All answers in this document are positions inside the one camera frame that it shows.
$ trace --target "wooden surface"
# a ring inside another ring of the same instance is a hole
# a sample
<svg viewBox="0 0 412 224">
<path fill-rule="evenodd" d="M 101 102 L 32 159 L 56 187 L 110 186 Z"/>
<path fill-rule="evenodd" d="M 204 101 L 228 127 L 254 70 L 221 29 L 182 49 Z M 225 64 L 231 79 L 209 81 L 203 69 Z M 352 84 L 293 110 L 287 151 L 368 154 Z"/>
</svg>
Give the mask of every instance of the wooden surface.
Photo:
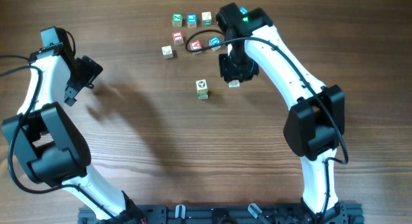
<svg viewBox="0 0 412 224">
<path fill-rule="evenodd" d="M 98 171 L 135 203 L 298 202 L 287 107 L 267 76 L 229 89 L 217 53 L 173 46 L 174 31 L 200 28 L 173 28 L 172 13 L 216 14 L 230 2 L 264 8 L 303 65 L 344 90 L 350 163 L 335 167 L 340 200 L 362 203 L 367 223 L 412 223 L 411 0 L 0 0 L 0 54 L 29 56 L 40 30 L 58 26 L 74 35 L 78 56 L 104 68 L 65 110 Z M 177 58 L 164 60 L 170 44 Z M 2 60 L 0 71 L 22 64 Z M 0 79 L 0 120 L 15 115 L 29 79 Z M 196 98 L 199 79 L 208 100 Z M 82 204 L 69 193 L 31 195 L 12 183 L 7 150 L 0 135 L 0 223 L 75 223 Z"/>
</svg>

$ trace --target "black cable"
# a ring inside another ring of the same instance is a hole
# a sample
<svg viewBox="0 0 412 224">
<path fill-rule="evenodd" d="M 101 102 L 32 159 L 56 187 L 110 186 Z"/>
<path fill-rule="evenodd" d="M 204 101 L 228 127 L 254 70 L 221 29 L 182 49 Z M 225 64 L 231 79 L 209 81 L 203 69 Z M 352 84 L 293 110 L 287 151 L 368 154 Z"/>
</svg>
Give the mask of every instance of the black cable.
<svg viewBox="0 0 412 224">
<path fill-rule="evenodd" d="M 12 141 L 10 142 L 10 146 L 9 146 L 9 149 L 8 149 L 8 171 L 10 173 L 10 176 L 12 177 L 13 182 L 16 184 L 16 186 L 18 186 L 18 188 L 20 188 L 24 192 L 28 192 L 28 193 L 31 193 L 31 194 L 46 194 L 46 193 L 49 193 L 49 192 L 53 192 L 53 191 L 56 191 L 56 190 L 59 190 L 59 189 L 69 188 L 69 187 L 77 189 L 85 197 L 87 197 L 87 199 L 89 199 L 93 204 L 95 204 L 98 208 L 100 208 L 101 210 L 103 210 L 103 212 L 105 212 L 108 216 L 110 216 L 110 218 L 112 218 L 113 220 L 115 220 L 119 224 L 122 224 L 122 222 L 120 222 L 116 217 L 114 217 L 114 215 L 112 215 L 107 209 L 105 209 L 103 205 L 99 204 L 95 199 L 93 199 L 88 193 L 86 193 L 86 191 L 84 191 L 78 185 L 59 185 L 59 186 L 56 186 L 56 187 L 52 187 L 50 189 L 37 191 L 37 190 L 33 190 L 33 189 L 29 189 L 29 188 L 25 187 L 19 181 L 18 177 L 16 176 L 15 171 L 14 171 L 14 166 L 13 166 L 14 146 L 15 146 L 15 142 L 17 140 L 17 135 L 19 134 L 19 131 L 25 125 L 25 122 L 27 120 L 28 115 L 30 114 L 30 111 L 33 109 L 34 105 L 37 102 L 37 97 L 39 96 L 39 92 L 40 92 L 40 89 L 41 89 L 42 71 L 40 70 L 40 68 L 38 68 L 36 66 L 21 66 L 21 67 L 18 67 L 16 69 L 7 71 L 6 73 L 0 74 L 0 77 L 3 77 L 5 75 L 9 75 L 11 73 L 14 73 L 14 72 L 17 72 L 17 71 L 20 71 L 20 70 L 25 70 L 25 69 L 30 69 L 30 68 L 33 68 L 33 69 L 37 70 L 37 74 L 39 76 L 39 79 L 37 80 L 37 84 L 36 84 L 34 94 L 33 94 L 32 100 L 30 102 L 29 108 L 26 110 L 24 115 L 20 117 L 19 123 L 17 124 L 17 127 L 13 132 Z"/>
<path fill-rule="evenodd" d="M 76 55 L 76 42 L 75 39 L 73 38 L 73 35 L 69 32 L 66 31 L 67 34 L 69 34 L 69 36 L 71 37 L 71 41 L 73 43 L 73 57 Z"/>
<path fill-rule="evenodd" d="M 24 59 L 26 61 L 29 60 L 28 57 L 23 57 L 23 56 L 20 56 L 20 55 L 0 55 L 0 58 L 19 58 L 19 59 Z"/>
<path fill-rule="evenodd" d="M 323 104 L 322 100 L 317 96 L 317 93 L 312 89 L 312 87 L 310 86 L 308 81 L 306 81 L 305 77 L 302 75 L 302 73 L 299 71 L 299 69 L 297 69 L 296 65 L 292 62 L 292 60 L 290 60 L 289 57 L 282 50 L 280 50 L 275 44 L 273 44 L 269 41 L 266 41 L 264 39 L 256 38 L 256 37 L 240 37 L 240 38 L 234 38 L 234 39 L 231 39 L 231 40 L 228 40 L 228 41 L 223 41 L 219 44 L 215 44 L 215 45 L 212 45 L 212 46 L 207 46 L 207 47 L 201 48 L 199 50 L 189 50 L 187 48 L 188 44 L 189 44 L 189 41 L 191 39 L 193 39 L 195 36 L 197 36 L 201 33 L 205 33 L 205 32 L 217 32 L 217 33 L 222 34 L 222 32 L 219 31 L 219 30 L 204 30 L 204 31 L 196 32 L 195 34 L 191 35 L 189 37 L 189 39 L 187 40 L 187 42 L 186 42 L 186 50 L 188 52 L 193 53 L 193 52 L 196 52 L 196 51 L 209 50 L 211 48 L 214 48 L 214 47 L 217 47 L 217 46 L 222 46 L 222 45 L 227 45 L 227 44 L 230 44 L 230 43 L 236 42 L 236 41 L 251 40 L 251 41 L 263 42 L 263 43 L 269 45 L 270 47 L 272 47 L 273 51 L 277 51 L 289 63 L 289 65 L 296 72 L 297 76 L 299 76 L 299 78 L 302 80 L 304 86 L 306 88 L 308 88 L 309 92 L 314 96 L 314 98 L 317 102 L 317 105 L 319 106 L 321 111 L 323 111 L 326 114 L 329 122 L 331 123 L 332 127 L 335 130 L 335 133 L 337 135 L 339 143 L 341 144 L 342 152 L 343 152 L 343 155 L 344 155 L 344 160 L 340 160 L 340 159 L 337 159 L 337 158 L 334 158 L 334 157 L 327 157 L 323 161 L 323 163 L 325 164 L 325 173 L 326 173 L 326 177 L 325 177 L 326 178 L 326 198 L 325 198 L 325 203 L 324 203 L 324 207 L 323 207 L 321 217 L 319 218 L 319 223 L 322 223 L 322 221 L 324 219 L 324 215 L 326 214 L 326 210 L 328 208 L 328 202 L 329 202 L 329 197 L 330 197 L 330 179 L 329 179 L 329 163 L 328 162 L 330 160 L 333 160 L 334 162 L 337 162 L 337 163 L 340 163 L 340 164 L 343 164 L 343 165 L 346 165 L 349 162 L 348 151 L 347 151 L 347 148 L 346 148 L 345 141 L 343 140 L 342 134 L 341 134 L 335 120 L 333 119 L 332 115 L 328 111 L 328 108 L 326 108 L 326 106 Z"/>
</svg>

